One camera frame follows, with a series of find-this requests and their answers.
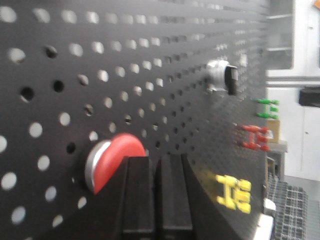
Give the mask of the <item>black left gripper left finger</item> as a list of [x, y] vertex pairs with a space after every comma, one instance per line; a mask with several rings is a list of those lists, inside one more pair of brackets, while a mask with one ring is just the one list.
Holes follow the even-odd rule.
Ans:
[[126, 157], [109, 180], [107, 240], [154, 239], [154, 176], [148, 157]]

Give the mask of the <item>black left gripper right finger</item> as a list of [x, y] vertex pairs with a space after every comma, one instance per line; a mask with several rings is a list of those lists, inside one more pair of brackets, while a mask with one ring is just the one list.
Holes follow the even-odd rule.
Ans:
[[157, 239], [234, 239], [234, 230], [200, 186], [185, 154], [161, 157], [155, 185]]

